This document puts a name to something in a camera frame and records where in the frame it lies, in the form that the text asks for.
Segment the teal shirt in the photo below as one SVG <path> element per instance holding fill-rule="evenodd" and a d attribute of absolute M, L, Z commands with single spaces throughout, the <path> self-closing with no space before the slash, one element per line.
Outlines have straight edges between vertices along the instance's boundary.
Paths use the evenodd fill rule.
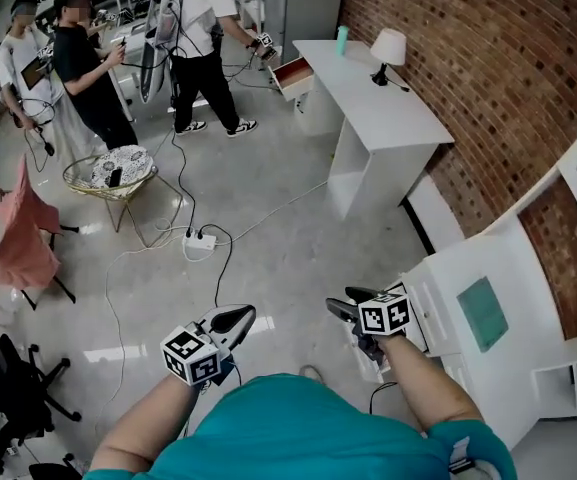
<path fill-rule="evenodd" d="M 470 458 L 516 480 L 508 450 L 480 421 L 440 423 L 423 437 L 397 420 L 360 412 L 310 379 L 272 375 L 226 395 L 148 473 L 101 470 L 85 480 L 447 480 L 453 445 L 466 436 Z"/>

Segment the table lamp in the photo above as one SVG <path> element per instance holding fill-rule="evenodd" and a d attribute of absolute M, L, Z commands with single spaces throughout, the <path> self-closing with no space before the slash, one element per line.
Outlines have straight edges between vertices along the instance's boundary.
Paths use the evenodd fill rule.
<path fill-rule="evenodd" d="M 372 81 L 379 86 L 388 85 L 387 64 L 403 66 L 406 63 L 406 36 L 397 30 L 385 28 L 379 33 L 370 53 L 382 62 L 381 69 L 372 75 Z"/>

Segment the black pants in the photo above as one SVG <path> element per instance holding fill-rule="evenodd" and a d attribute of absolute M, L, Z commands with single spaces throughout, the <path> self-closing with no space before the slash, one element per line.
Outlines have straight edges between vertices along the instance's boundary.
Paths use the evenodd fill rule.
<path fill-rule="evenodd" d="M 121 104 L 117 100 L 112 104 L 98 109 L 94 114 L 79 114 L 84 124 L 106 143 L 108 149 L 120 148 L 130 144 L 137 145 L 137 136 L 126 119 Z"/>
<path fill-rule="evenodd" d="M 218 51 L 190 59 L 173 56 L 172 66 L 179 84 L 175 109 L 176 130 L 183 130 L 192 121 L 192 105 L 199 91 L 208 100 L 226 130 L 235 130 L 239 126 L 239 116 L 221 68 Z"/>

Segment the pink chair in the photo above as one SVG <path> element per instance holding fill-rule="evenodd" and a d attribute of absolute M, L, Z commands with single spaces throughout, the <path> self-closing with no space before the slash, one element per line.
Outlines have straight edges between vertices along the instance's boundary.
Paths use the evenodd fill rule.
<path fill-rule="evenodd" d="M 21 291 L 33 310 L 37 304 L 25 288 L 46 288 L 52 280 L 68 295 L 73 304 L 75 296 L 56 277 L 59 261 L 53 254 L 55 235 L 62 230 L 79 232 L 59 224 L 59 211 L 44 203 L 35 194 L 30 180 L 26 157 L 19 162 L 15 189 L 0 203 L 0 219 L 4 232 L 0 241 L 0 284 Z M 50 243 L 44 241 L 41 231 L 51 233 Z"/>

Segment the power strip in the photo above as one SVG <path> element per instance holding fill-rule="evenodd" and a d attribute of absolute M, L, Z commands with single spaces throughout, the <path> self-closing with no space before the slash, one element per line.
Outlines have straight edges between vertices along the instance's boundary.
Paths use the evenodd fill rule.
<path fill-rule="evenodd" d="M 190 237 L 184 236 L 182 239 L 183 246 L 188 249 L 195 249 L 198 251 L 214 251 L 217 243 L 215 235 L 208 235 L 202 233 L 201 239 L 197 236 L 197 231 L 193 230 Z"/>

